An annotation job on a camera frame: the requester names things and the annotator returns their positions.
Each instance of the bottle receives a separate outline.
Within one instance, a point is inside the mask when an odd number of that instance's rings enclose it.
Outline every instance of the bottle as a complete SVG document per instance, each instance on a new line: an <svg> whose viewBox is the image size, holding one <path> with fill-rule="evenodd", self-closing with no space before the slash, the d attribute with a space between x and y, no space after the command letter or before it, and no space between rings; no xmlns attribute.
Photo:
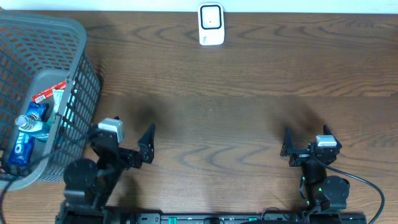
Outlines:
<svg viewBox="0 0 398 224"><path fill-rule="evenodd" d="M19 126L19 131L28 134L29 136L35 137L39 141L46 142L49 138L49 132L51 126L48 124L32 119L25 115L20 115L15 124Z"/></svg>

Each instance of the wooden table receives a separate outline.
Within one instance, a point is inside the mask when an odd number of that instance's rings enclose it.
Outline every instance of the wooden table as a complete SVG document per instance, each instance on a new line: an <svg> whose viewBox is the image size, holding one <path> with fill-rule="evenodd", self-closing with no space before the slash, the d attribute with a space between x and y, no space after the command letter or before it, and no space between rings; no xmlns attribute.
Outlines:
<svg viewBox="0 0 398 224"><path fill-rule="evenodd" d="M226 13L224 44L201 47L196 13L34 13L86 28L104 77L94 122L120 116L123 146L133 149L157 125L154 163L125 172L108 204L165 213L297 208L301 171L279 157L283 128L305 144L328 124L343 145L333 166L380 186L379 223L398 222L398 16ZM347 212L370 221L380 196L349 181ZM6 220L53 223L63 188L11 192Z"/></svg>

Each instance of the white wall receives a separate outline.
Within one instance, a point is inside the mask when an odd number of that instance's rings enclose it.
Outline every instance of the white wall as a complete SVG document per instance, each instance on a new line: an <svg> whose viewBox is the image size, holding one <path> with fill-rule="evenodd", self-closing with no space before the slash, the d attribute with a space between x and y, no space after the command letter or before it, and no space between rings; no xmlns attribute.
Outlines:
<svg viewBox="0 0 398 224"><path fill-rule="evenodd" d="M193 12L201 0L0 0L3 9ZM226 12L398 13L398 0L219 0Z"/></svg>

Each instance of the blue snack package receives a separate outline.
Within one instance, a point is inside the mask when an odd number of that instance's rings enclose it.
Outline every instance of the blue snack package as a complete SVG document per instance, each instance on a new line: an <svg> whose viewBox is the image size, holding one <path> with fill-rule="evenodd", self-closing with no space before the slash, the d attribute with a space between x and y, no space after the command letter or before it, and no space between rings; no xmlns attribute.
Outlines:
<svg viewBox="0 0 398 224"><path fill-rule="evenodd" d="M33 102L29 103L26 111L26 116L42 121L47 111L48 106L45 104L39 105ZM17 141L15 143L10 157L8 158L8 165L27 166L29 163L30 155L34 147L35 138L23 132L18 133Z"/></svg>

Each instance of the red package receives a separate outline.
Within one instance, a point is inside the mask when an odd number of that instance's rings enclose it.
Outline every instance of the red package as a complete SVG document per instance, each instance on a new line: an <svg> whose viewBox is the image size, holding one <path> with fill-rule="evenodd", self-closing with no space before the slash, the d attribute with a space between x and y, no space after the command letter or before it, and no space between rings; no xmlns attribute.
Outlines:
<svg viewBox="0 0 398 224"><path fill-rule="evenodd" d="M63 90L66 86L67 86L67 81L60 82L54 86L51 86L50 88L48 88L46 90L41 91L38 94L32 96L32 100L35 103L39 103L39 102L43 101L44 99L52 96L52 89Z"/></svg>

